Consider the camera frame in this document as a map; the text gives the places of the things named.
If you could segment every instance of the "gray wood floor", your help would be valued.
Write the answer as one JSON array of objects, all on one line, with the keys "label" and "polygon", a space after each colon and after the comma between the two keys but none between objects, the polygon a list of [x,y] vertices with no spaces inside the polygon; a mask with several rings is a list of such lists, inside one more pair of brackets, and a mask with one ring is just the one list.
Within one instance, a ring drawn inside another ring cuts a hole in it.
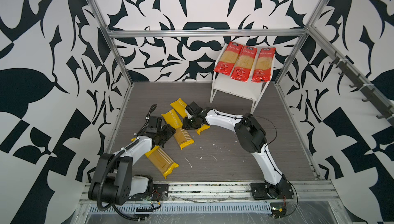
[{"label": "gray wood floor", "polygon": [[[150,106],[157,104],[153,116],[160,116],[172,107],[170,103],[182,98],[186,103],[196,102],[201,107],[216,107],[230,114],[250,112],[252,101],[227,93],[217,92],[213,103],[209,103],[210,83],[150,83],[137,82],[131,92],[121,122],[113,152],[131,142],[133,134],[145,122]],[[289,180],[314,179],[307,158],[294,132],[289,118],[274,85],[269,84],[255,116],[270,119],[278,130],[278,137],[270,144],[269,150],[279,167]],[[257,118],[267,132],[268,141],[275,136],[273,126],[266,120]],[[220,127],[211,127],[198,135],[189,130],[194,144],[181,150],[174,138],[170,138],[164,151],[179,164],[167,181],[247,181],[263,180],[264,176],[254,157],[237,142],[235,133]],[[153,164],[143,156],[133,167],[134,174],[153,176],[154,181],[165,181]]]}]

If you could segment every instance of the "plastic packaging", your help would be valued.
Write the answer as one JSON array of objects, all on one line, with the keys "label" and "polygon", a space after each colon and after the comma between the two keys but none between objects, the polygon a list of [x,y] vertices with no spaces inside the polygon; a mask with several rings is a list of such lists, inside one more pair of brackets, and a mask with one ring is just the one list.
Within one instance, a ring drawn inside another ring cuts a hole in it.
[{"label": "plastic packaging", "polygon": [[182,118],[188,116],[185,111],[187,104],[181,98],[178,98],[178,100],[171,103],[170,105],[178,112],[180,116],[182,116]]},{"label": "plastic packaging", "polygon": [[155,146],[153,149],[145,153],[145,156],[153,163],[153,165],[160,171],[160,173],[167,179],[167,176],[172,173],[174,168],[179,167],[167,153],[165,153],[160,146]]},{"label": "plastic packaging", "polygon": [[257,48],[245,45],[241,50],[241,54],[239,55],[234,67],[234,71],[230,78],[247,82],[253,66],[254,58],[256,57],[256,53]]},{"label": "plastic packaging", "polygon": [[230,42],[226,50],[223,52],[222,57],[220,57],[220,60],[216,65],[214,71],[217,73],[230,75],[235,62],[238,59],[242,46],[243,45],[241,44]]},{"label": "plastic packaging", "polygon": [[162,114],[166,123],[170,124],[171,127],[175,128],[174,138],[178,142],[180,149],[182,150],[188,145],[194,143],[188,131],[182,128],[182,121],[179,116],[175,113],[174,109],[169,112]]},{"label": "plastic packaging", "polygon": [[271,68],[273,67],[275,50],[275,47],[261,49],[256,68],[254,69],[252,82],[267,82],[271,80]]}]

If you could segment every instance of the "patterned wall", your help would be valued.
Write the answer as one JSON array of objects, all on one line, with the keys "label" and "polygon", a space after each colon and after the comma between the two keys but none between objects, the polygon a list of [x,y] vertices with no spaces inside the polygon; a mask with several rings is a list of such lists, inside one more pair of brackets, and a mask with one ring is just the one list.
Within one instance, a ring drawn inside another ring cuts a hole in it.
[{"label": "patterned wall", "polygon": [[[197,30],[303,28],[318,0],[97,2],[111,30]],[[245,37],[239,42],[278,46],[275,69],[280,69],[294,38]],[[117,45],[133,81],[210,81],[212,62],[223,44],[232,39],[234,37],[118,39]]]},{"label": "patterned wall", "polygon": [[85,0],[1,0],[2,223],[68,223],[127,89]]},{"label": "patterned wall", "polygon": [[[330,0],[317,28],[393,100],[393,0]],[[303,141],[353,221],[394,221],[394,128],[310,37],[281,82]]]}]

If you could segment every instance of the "white stand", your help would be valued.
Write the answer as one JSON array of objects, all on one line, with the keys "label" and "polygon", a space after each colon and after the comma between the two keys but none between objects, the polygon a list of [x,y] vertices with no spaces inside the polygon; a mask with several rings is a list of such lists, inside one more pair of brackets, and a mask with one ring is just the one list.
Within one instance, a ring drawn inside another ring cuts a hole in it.
[{"label": "white stand", "polygon": [[[227,44],[224,44],[222,51],[220,52],[218,58],[216,59],[214,68],[218,64],[219,59],[222,56],[226,47],[227,47]],[[249,75],[248,82],[243,82],[243,81],[238,81],[236,79],[231,79],[230,76],[233,72],[231,72],[230,75],[225,75],[225,74],[213,72],[211,97],[209,100],[210,103],[212,103],[212,101],[214,100],[214,97],[216,95],[216,92],[219,90],[224,93],[229,93],[229,94],[232,94],[235,96],[239,96],[241,98],[246,98],[246,99],[252,100],[253,103],[252,103],[252,108],[251,108],[250,113],[253,114],[258,103],[260,102],[261,97],[263,96],[263,93],[265,92],[268,84],[270,83],[269,81],[265,82],[264,87],[263,87],[264,82],[260,82],[260,83],[252,83],[251,82],[252,77],[253,77],[253,72],[256,67],[257,58],[259,57],[260,50],[263,47],[256,47],[256,48],[257,48],[257,54],[254,59],[254,63],[253,63],[253,66],[252,66],[252,69],[251,69],[251,72]],[[273,63],[274,63],[274,61],[272,61],[272,65],[271,65],[271,76],[273,73]]]}]

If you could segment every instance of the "red pasta package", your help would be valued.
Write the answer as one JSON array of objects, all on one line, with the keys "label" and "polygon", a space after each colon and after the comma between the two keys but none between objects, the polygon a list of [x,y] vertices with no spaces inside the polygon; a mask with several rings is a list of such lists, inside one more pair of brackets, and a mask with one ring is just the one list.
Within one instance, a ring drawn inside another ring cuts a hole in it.
[{"label": "red pasta package", "polygon": [[230,75],[235,62],[238,59],[242,46],[243,45],[241,44],[230,42],[226,50],[223,52],[223,55],[220,58],[218,64],[216,65],[214,71],[217,73]]},{"label": "red pasta package", "polygon": [[267,82],[271,80],[271,66],[275,50],[275,47],[261,49],[253,73],[252,82]]},{"label": "red pasta package", "polygon": [[247,82],[256,53],[257,48],[245,45],[241,50],[238,61],[235,63],[234,71],[230,78]]}]

